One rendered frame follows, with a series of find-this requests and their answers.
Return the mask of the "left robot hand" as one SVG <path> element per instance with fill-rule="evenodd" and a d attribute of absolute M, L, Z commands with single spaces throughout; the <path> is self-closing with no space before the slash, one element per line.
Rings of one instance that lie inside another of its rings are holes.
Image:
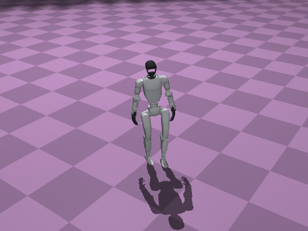
<path fill-rule="evenodd" d="M 171 117 L 170 121 L 172 121 L 174 119 L 176 109 L 174 109 L 174 107 L 172 107 L 171 111 L 172 111 L 172 117 Z"/>

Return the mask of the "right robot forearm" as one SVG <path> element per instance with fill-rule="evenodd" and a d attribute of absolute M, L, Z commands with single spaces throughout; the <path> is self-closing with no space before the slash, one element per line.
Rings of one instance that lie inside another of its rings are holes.
<path fill-rule="evenodd" d="M 133 97 L 133 105 L 132 105 L 132 110 L 131 110 L 131 113 L 133 114 L 134 112 L 137 113 L 137 109 L 138 109 L 138 101 L 134 101 L 135 100 L 135 96 Z"/>

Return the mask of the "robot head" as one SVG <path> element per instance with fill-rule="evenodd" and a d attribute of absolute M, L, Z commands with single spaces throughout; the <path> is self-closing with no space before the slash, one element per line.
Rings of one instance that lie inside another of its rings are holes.
<path fill-rule="evenodd" d="M 152 61 L 152 60 L 149 60 L 149 61 L 147 61 L 146 63 L 145 63 L 145 67 L 146 67 L 146 70 L 147 70 L 147 73 L 148 73 L 148 75 L 147 76 L 150 76 L 150 77 L 147 77 L 147 78 L 149 78 L 149 79 L 154 79 L 155 77 L 154 77 L 154 75 L 155 75 L 155 73 L 156 73 L 156 64 L 155 64 L 155 62 L 154 61 Z M 155 69 L 155 72 L 148 72 L 148 70 L 150 70 L 150 69 Z"/>

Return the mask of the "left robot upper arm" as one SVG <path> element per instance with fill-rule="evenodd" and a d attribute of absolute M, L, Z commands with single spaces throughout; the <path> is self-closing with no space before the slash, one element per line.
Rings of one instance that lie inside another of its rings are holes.
<path fill-rule="evenodd" d="M 169 80 L 168 80 L 167 76 L 161 75 L 160 77 L 161 77 L 161 79 L 162 79 L 164 88 L 165 88 L 165 90 L 166 90 L 166 92 L 165 92 L 166 97 L 172 96 L 172 95 L 171 95 L 171 91 L 170 91 Z"/>

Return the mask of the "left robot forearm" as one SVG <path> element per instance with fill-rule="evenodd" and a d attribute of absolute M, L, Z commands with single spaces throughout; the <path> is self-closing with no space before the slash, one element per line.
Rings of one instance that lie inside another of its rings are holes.
<path fill-rule="evenodd" d="M 172 95 L 172 92 L 171 92 L 171 95 Z M 174 100 L 173 100 L 173 95 L 167 97 L 167 99 L 168 99 L 168 102 L 169 102 L 169 105 L 170 105 L 170 109 L 171 109 L 172 107 L 174 107 L 174 109 L 175 109 L 176 106 L 175 106 L 175 103 L 174 103 Z"/>

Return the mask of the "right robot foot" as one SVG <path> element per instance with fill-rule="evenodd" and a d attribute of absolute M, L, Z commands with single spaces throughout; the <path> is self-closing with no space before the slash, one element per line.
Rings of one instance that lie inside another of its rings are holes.
<path fill-rule="evenodd" d="M 145 158 L 146 158 L 146 161 L 150 164 L 150 165 L 153 165 L 154 162 L 152 160 L 152 158 L 150 156 L 146 157 L 146 154 L 145 154 Z"/>

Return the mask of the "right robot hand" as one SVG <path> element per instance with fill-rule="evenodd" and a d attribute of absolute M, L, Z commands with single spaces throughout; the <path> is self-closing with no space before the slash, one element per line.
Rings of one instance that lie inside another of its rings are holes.
<path fill-rule="evenodd" d="M 135 124 L 135 125 L 138 125 L 138 123 L 137 123 L 137 121 L 136 121 L 136 112 L 134 112 L 133 114 L 131 114 L 132 115 L 132 121 L 133 121 L 133 123 Z"/>

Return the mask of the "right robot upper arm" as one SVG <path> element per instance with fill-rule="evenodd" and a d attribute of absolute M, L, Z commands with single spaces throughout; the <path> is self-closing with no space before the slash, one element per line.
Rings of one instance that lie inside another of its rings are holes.
<path fill-rule="evenodd" d="M 143 86 L 143 78 L 141 79 L 137 79 L 135 81 L 135 90 L 134 90 L 134 93 L 135 93 L 135 100 L 134 101 L 140 101 L 140 91 L 141 91 L 141 87 Z"/>

